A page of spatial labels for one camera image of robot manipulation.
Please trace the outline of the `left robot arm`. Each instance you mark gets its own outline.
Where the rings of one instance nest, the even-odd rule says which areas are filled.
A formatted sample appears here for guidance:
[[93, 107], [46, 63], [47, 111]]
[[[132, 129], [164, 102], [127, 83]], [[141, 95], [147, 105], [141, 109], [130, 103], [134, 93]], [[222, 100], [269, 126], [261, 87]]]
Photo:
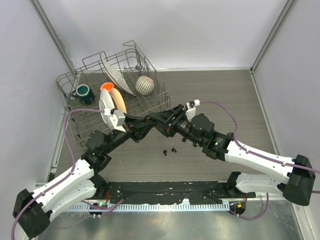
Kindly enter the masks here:
[[102, 199], [107, 192], [107, 182], [99, 172], [110, 162], [108, 154], [129, 139], [135, 142], [142, 140], [156, 124], [149, 115], [133, 117], [121, 114], [114, 122], [115, 128], [108, 134], [93, 131], [85, 153], [80, 159], [73, 159], [71, 167], [60, 176], [33, 191], [24, 189], [18, 193], [12, 213], [12, 240], [17, 226], [32, 239], [73, 204], [91, 197]]

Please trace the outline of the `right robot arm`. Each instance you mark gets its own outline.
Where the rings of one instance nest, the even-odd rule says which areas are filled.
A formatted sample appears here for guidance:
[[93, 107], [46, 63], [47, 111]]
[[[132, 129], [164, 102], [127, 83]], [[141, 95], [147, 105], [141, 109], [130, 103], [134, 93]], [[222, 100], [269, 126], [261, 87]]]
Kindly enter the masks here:
[[225, 186], [230, 197], [262, 192], [281, 195], [300, 206], [310, 204], [316, 174], [307, 157], [300, 154], [294, 158], [279, 156], [250, 147], [239, 142], [235, 133], [217, 132], [207, 116], [184, 110], [182, 105], [150, 113], [144, 119], [154, 122], [155, 128], [166, 137], [182, 135], [201, 147], [211, 159], [244, 165], [260, 172], [254, 175], [232, 172]]

